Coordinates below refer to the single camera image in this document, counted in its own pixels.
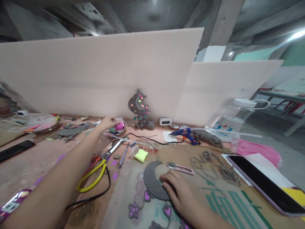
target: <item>white bottle cap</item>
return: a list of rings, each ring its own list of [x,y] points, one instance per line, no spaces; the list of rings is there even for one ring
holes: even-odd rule
[[[254,108],[257,103],[248,99],[234,99],[233,104],[240,107]]]

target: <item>phone screen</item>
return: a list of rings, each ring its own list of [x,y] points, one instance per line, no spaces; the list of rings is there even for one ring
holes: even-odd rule
[[[14,145],[6,150],[3,150],[0,152],[0,163],[3,161],[6,161],[7,159],[27,150],[28,148],[31,148],[34,146],[35,143],[31,142],[29,140],[26,140],[24,142],[21,142],[17,145]]]
[[[305,209],[242,156],[228,156],[280,209],[305,214]]]

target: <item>black phone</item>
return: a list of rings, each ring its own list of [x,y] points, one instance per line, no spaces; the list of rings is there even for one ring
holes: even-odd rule
[[[305,216],[305,209],[273,183],[243,156],[228,156],[228,160],[282,215]]]
[[[17,154],[20,154],[21,152],[33,147],[34,145],[35,145],[34,142],[26,140],[17,145],[14,145],[6,150],[1,151],[0,152],[0,163],[10,159],[11,157],[13,157]]]

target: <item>right hand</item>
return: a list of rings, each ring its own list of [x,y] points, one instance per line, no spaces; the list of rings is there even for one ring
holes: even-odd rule
[[[162,183],[177,211],[195,228],[199,228],[199,219],[211,209],[206,207],[203,196],[199,194],[195,185],[173,169],[162,174],[160,180],[166,180],[174,186],[177,195],[167,182]]]

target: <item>bottle handle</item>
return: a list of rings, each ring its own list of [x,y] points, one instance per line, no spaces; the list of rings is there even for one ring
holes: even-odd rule
[[[267,107],[269,107],[269,106],[271,105],[271,103],[270,103],[269,101],[267,101],[267,100],[252,100],[252,101],[265,101],[265,102],[268,103],[268,106],[266,106],[266,107],[264,107],[264,108],[252,108],[252,109],[254,109],[254,110],[266,109]]]

